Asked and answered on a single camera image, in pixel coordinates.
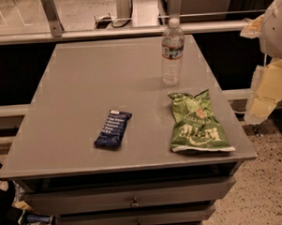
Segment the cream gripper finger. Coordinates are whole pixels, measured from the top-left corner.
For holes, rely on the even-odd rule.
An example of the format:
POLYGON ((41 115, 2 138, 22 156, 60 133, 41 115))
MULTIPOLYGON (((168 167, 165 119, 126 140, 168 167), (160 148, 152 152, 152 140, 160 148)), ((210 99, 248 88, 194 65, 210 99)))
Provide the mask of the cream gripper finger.
POLYGON ((266 67, 257 66, 250 84, 252 94, 245 105, 245 121, 259 125, 266 120, 282 99, 282 59, 266 67))
POLYGON ((260 35, 260 29, 262 26, 262 20, 264 15, 260 14, 255 20, 250 20, 248 18, 244 18, 244 22, 246 22, 246 26, 240 32, 240 36, 243 38, 258 38, 260 35))

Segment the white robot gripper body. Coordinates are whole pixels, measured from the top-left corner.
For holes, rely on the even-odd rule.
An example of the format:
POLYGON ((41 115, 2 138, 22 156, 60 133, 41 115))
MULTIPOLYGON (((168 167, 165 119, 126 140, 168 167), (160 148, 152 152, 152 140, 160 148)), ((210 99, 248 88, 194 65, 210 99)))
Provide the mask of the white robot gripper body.
POLYGON ((265 11, 259 41, 263 53, 282 58, 282 0, 274 0, 265 11))

